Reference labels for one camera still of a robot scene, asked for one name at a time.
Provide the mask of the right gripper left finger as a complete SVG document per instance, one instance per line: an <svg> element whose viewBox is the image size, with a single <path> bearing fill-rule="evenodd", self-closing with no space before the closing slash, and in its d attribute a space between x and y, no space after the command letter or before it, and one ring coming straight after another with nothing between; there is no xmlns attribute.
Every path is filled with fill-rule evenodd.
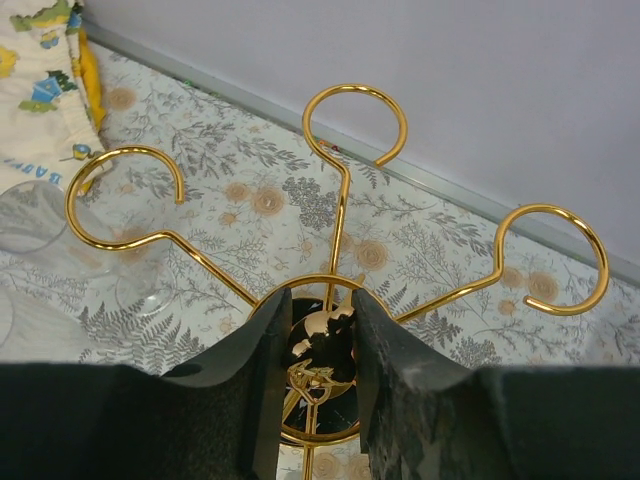
<svg viewBox="0 0 640 480"><path fill-rule="evenodd" d="M289 288L162 376L128 365L1 367L5 479L272 479Z"/></svg>

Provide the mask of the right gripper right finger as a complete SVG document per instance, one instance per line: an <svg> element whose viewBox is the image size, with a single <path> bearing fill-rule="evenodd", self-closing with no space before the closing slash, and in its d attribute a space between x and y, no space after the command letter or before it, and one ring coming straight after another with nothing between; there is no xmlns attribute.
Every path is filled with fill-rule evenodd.
<svg viewBox="0 0 640 480"><path fill-rule="evenodd" d="M360 445L375 479L635 479L639 371L467 369L353 293Z"/></svg>

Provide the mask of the gold wine glass rack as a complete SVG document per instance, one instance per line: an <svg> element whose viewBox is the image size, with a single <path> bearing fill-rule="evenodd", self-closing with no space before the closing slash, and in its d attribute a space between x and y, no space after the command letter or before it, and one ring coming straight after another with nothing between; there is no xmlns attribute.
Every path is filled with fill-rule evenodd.
<svg viewBox="0 0 640 480"><path fill-rule="evenodd" d="M406 144L408 136L408 122L407 117L399 104L391 98L388 94L381 90L363 85L363 84L340 84L329 87L318 94L316 94L307 104L302 115L302 129L304 139L309 148L322 160L326 161L329 165L335 168L341 176L341 185L339 189L339 195L336 207L335 224L333 227L333 237L330 248L330 255L328 260L328 272L326 274L310 274L305 276L296 277L287 281L285 284L290 287L298 287L307 284L324 284L326 286L326 292L323 300L324 311L329 314L331 312L331 305L333 304L333 292L337 285L341 285L349 291L353 292L358 284L345 277L341 277L337 274L338 259L341 251L342 235L344 231L344 224L346 219L348 195L351 184L351 174L347 167L345 167L339 160L333 157L329 152L323 150L321 145L316 141L312 129L311 129L311 117L314 110L325 99L342 93L360 93L369 95L382 101L395 115L398 123L398 136L394 146L386 153L382 154L374 164L380 168L396 158ZM147 235L131 239L125 242L116 242L108 240L100 240L97 237L89 234L82 226L76 211L76 197L78 190L84 184L86 178L95 169L101 166L108 160L115 157L127 154L142 154L151 156L161 161L169 169L174 180L174 201L180 205L185 201L185 182L183 175L177 163L162 151L146 146L132 145L124 146L113 151L106 152L86 163L71 181L66 193L65 193L65 216L69 224L70 229L74 235L84 242L85 244L103 251L110 252L122 252L132 249L145 247L159 240L169 240L175 244L179 249L185 252L191 259L197 264L202 266L211 275L219 279L224 285L226 285L231 291L233 291L238 297L252 307L253 311L256 311L262 304L263 300L257 299L254 295L249 293L245 287L236 282L229 274L222 270L219 266L215 265L209 258L207 258L202 252L197 250L191 245L185 238L175 231L162 229ZM505 238L511 225L519 218L532 213L545 213L558 216L571 225L573 225L581 234L586 238L592 247L594 255L597 260L598 279L597 283L587 299L584 301L572 305L572 306L558 306L553 305L547 301L528 295L523 298L523 303L528 307L545 312L554 316L572 316L579 315L593 309L602 299L606 293L609 278L610 278L610 266L609 259L606 253L605 247L595 233L595 231L579 216L575 213L551 204L527 204L522 207L518 207L511 211L502 222L499 224L493 242L493 267L492 272L479 280L470 282L466 285L458 287L448 293L445 293L432 301L424 303L402 315L398 315L394 320L398 323L407 322L423 313L428 313L443 305L457 301L464 296L481 289L487 288L496 284L503 277L505 270Z"/></svg>

